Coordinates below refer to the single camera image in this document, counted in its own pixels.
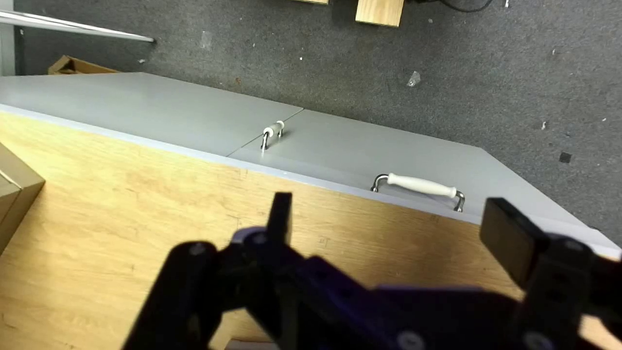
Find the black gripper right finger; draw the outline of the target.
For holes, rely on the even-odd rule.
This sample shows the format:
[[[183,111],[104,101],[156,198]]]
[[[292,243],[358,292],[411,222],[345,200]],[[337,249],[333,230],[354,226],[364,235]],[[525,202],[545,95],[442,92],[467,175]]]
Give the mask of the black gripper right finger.
[[[545,232],[506,198],[486,200],[481,241],[523,290],[506,331],[516,350],[599,350],[580,335],[586,315],[622,338],[621,259]]]

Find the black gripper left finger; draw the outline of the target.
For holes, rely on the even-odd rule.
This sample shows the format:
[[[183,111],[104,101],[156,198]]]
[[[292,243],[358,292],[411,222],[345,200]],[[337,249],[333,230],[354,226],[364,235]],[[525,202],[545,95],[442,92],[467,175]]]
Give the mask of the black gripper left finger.
[[[245,309],[280,350],[341,350],[362,340],[358,286],[319,257],[288,243],[292,193],[277,193],[269,222],[240,230],[218,251],[208,241],[175,245],[123,350],[207,350],[222,319]]]

